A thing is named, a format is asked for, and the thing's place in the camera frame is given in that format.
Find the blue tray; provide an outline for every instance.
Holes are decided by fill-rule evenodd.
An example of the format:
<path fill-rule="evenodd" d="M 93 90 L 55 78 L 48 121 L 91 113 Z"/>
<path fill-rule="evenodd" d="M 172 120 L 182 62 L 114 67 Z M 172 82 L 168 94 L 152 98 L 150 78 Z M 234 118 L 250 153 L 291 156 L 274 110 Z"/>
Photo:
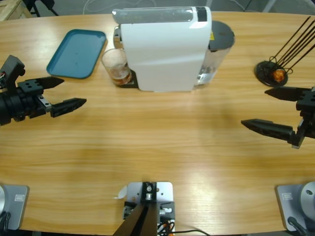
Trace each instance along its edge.
<path fill-rule="evenodd" d="M 105 34 L 100 31 L 69 31 L 48 63 L 47 72 L 55 76 L 78 79 L 89 77 L 105 40 Z"/>

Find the cable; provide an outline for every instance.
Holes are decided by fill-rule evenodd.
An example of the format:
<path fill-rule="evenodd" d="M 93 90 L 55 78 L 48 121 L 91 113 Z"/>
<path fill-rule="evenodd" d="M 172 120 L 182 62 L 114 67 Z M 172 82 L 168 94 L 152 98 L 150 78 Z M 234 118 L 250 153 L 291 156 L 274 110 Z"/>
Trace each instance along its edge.
<path fill-rule="evenodd" d="M 101 12 L 101 11 L 104 11 L 104 10 L 110 8 L 110 7 L 113 7 L 113 6 L 116 6 L 118 4 L 121 4 L 121 3 L 129 4 L 129 5 L 132 5 L 133 7 L 137 7 L 143 1 L 150 1 L 153 4 L 154 7 L 157 6 L 157 3 L 155 2 L 155 0 L 139 0 L 136 3 L 129 2 L 129 1 L 121 1 L 121 2 L 116 2 L 116 3 L 114 3 L 114 4 L 110 5 L 110 6 L 103 7 L 103 8 L 98 9 L 98 10 L 90 10 L 89 9 L 89 5 L 92 4 L 93 2 L 96 2 L 96 1 L 99 1 L 99 0 L 87 0 L 86 3 L 84 4 L 82 14 L 83 15 L 85 14 L 85 10 L 87 10 L 88 12 L 92 12 L 92 13 Z"/>
<path fill-rule="evenodd" d="M 292 225 L 297 232 L 300 233 L 300 235 L 302 236 L 310 236 L 309 232 L 307 231 L 307 229 L 305 229 L 302 225 L 300 225 L 296 219 L 292 216 L 290 216 L 288 219 L 287 219 L 288 223 L 290 225 Z"/>
<path fill-rule="evenodd" d="M 250 0 L 250 1 L 247 3 L 247 6 L 245 7 L 245 10 L 244 10 L 244 11 L 247 10 L 247 8 L 250 6 L 251 2 L 252 2 L 252 0 Z"/>
<path fill-rule="evenodd" d="M 186 234 L 186 233 L 191 233 L 191 232 L 199 232 L 199 233 L 202 233 L 203 235 L 205 236 L 210 236 L 210 234 L 202 231 L 202 230 L 184 230 L 184 231 L 172 231 L 173 228 L 175 227 L 175 222 L 165 222 L 165 223 L 161 223 L 159 224 L 159 227 L 160 228 L 162 225 L 163 226 L 163 229 L 161 229 L 160 231 L 158 231 L 157 235 L 160 235 L 160 236 L 168 236 L 170 234 Z"/>
<path fill-rule="evenodd" d="M 231 2 L 235 3 L 236 5 L 238 5 L 243 11 L 246 11 L 246 9 L 242 5 L 240 5 L 236 0 L 229 0 L 229 1 L 231 1 Z"/>
<path fill-rule="evenodd" d="M 238 5 L 243 11 L 247 11 L 246 9 L 247 9 L 247 7 L 248 7 L 248 5 L 246 6 L 246 8 L 245 7 L 243 7 L 242 5 L 240 5 L 236 0 L 229 0 L 229 1 L 231 1 L 231 2 L 233 2 L 233 3 L 235 3 L 236 5 Z"/>

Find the orange ball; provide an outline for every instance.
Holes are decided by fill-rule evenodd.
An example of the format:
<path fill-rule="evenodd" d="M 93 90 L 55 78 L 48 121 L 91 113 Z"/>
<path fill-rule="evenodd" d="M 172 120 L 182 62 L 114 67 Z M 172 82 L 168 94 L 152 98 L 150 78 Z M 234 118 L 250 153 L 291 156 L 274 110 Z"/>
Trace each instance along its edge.
<path fill-rule="evenodd" d="M 285 71 L 284 71 L 283 69 L 275 70 L 275 71 L 272 73 L 272 76 L 273 76 L 273 78 L 274 78 L 275 81 L 281 82 L 282 80 L 285 79 Z"/>

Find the yellow label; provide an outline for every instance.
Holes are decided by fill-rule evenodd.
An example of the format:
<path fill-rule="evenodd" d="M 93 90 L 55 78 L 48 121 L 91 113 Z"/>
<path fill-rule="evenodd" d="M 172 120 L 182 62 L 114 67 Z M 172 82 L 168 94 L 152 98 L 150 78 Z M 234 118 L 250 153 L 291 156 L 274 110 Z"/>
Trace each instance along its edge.
<path fill-rule="evenodd" d="M 215 40 L 215 35 L 213 34 L 213 32 L 211 32 L 210 40 Z"/>

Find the brown liquid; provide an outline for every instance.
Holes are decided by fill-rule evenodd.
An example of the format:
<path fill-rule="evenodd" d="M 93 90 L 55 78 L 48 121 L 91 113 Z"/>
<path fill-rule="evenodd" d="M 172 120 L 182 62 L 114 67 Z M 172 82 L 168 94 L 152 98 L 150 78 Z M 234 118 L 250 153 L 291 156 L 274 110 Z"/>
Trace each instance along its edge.
<path fill-rule="evenodd" d="M 116 85 L 124 85 L 130 82 L 131 80 L 131 73 L 128 74 L 126 77 L 122 78 L 122 79 L 113 79 L 111 78 L 112 81 L 114 82 L 114 84 Z"/>

